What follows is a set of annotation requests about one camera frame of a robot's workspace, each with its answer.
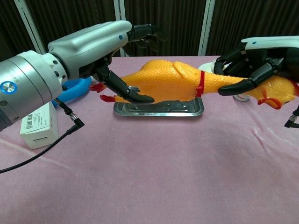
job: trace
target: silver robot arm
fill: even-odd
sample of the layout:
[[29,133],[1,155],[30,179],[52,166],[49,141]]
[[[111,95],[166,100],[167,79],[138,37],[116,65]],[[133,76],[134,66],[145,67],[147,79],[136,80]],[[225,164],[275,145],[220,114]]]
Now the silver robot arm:
[[44,55],[30,50],[0,62],[0,131],[57,98],[67,80],[91,75],[132,102],[151,102],[132,91],[107,66],[128,42],[147,43],[157,50],[155,39],[167,38],[154,25],[106,22],[50,42]]

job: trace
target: yellow rubber chicken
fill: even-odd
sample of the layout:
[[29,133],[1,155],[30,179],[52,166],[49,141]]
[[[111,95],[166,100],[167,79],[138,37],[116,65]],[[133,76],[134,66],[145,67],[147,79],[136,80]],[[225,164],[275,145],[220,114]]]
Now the yellow rubber chicken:
[[[138,72],[122,77],[128,86],[139,88],[140,95],[154,98],[155,103],[169,100],[190,101],[202,94],[217,92],[224,85],[235,84],[244,78],[216,75],[194,68],[186,63],[166,60],[152,60],[144,64]],[[106,87],[99,83],[90,90],[100,92]],[[245,94],[253,96],[258,104],[267,103],[275,109],[299,96],[299,87],[291,80],[273,76],[254,90]],[[119,96],[101,95],[106,102],[124,102]]]

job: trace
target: small white box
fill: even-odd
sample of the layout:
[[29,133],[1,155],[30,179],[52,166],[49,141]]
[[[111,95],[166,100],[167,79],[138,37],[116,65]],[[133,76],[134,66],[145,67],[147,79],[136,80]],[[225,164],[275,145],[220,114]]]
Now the small white box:
[[31,149],[52,144],[58,139],[57,112],[50,102],[38,108],[21,122],[20,136]]

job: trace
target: table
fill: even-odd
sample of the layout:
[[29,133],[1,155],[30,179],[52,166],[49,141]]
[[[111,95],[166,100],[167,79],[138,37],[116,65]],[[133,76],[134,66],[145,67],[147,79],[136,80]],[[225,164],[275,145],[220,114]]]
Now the table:
[[[199,67],[214,56],[119,57],[128,75],[152,59]],[[0,175],[1,224],[297,224],[299,130],[255,99],[202,97],[198,117],[121,117],[95,92],[68,105],[85,126],[42,158]],[[72,122],[59,108],[60,135]],[[0,167],[40,151],[0,133]]]

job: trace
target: metal tray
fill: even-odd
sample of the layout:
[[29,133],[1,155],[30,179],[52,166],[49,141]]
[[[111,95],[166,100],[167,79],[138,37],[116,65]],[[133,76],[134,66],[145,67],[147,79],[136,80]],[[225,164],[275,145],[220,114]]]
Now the metal tray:
[[164,101],[152,105],[114,104],[114,112],[121,116],[192,117],[201,115],[203,111],[201,98],[188,102]]

